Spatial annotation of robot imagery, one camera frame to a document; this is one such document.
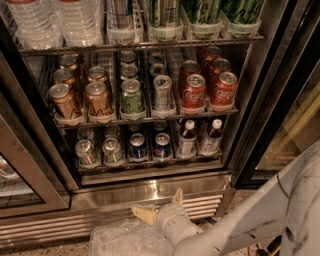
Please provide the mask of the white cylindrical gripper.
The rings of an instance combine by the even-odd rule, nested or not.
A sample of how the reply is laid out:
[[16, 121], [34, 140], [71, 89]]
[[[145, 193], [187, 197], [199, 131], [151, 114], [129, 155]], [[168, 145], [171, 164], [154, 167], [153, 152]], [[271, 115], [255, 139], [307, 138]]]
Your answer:
[[203, 232], [203, 230], [194, 224], [188, 217], [183, 205], [183, 191], [178, 188], [170, 204], [160, 208], [156, 216], [156, 209], [153, 206], [131, 207], [132, 213], [143, 222], [154, 225], [164, 235], [164, 237], [175, 247], [182, 240], [193, 237]]

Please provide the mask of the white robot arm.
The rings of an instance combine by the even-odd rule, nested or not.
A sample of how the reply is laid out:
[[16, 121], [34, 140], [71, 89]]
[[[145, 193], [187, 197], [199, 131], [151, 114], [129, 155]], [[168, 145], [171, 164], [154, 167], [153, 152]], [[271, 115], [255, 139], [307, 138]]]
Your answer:
[[189, 220], [181, 190], [160, 209], [133, 205], [131, 210], [160, 229], [173, 256], [224, 256], [278, 235], [280, 256], [320, 256], [320, 142], [206, 231]]

